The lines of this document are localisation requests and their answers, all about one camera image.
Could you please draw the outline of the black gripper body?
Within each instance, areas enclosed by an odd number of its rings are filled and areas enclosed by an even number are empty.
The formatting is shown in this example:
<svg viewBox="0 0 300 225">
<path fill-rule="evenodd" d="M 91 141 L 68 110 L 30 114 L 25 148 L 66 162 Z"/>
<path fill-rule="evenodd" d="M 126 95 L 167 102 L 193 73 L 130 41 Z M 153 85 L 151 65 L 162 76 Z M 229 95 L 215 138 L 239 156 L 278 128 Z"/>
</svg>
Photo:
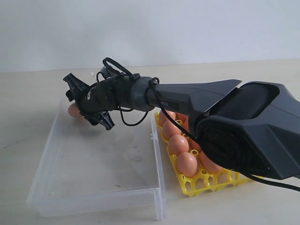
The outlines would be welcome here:
<svg viewBox="0 0 300 225">
<path fill-rule="evenodd" d="M 114 96 L 100 82 L 89 86 L 85 82 L 75 77 L 72 73 L 63 78 L 75 94 L 75 103 L 80 114 L 90 116 L 93 119 L 94 126 L 102 125 L 106 130 L 114 127 L 114 122 L 109 111 L 116 109 Z"/>
</svg>

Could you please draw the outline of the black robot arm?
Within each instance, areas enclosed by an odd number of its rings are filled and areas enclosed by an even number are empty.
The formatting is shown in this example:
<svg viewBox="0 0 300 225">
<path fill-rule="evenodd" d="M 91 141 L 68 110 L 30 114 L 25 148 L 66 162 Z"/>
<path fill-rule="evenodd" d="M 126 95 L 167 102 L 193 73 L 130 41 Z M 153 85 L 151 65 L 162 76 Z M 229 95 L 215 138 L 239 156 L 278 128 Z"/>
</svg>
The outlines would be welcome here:
<svg viewBox="0 0 300 225">
<path fill-rule="evenodd" d="M 283 180 L 300 173 L 300 103 L 279 83 L 223 80 L 159 84 L 150 77 L 114 75 L 87 85 L 64 77 L 80 113 L 113 127 L 108 111 L 155 107 L 188 116 L 189 131 L 215 164 L 246 175 Z"/>
</svg>

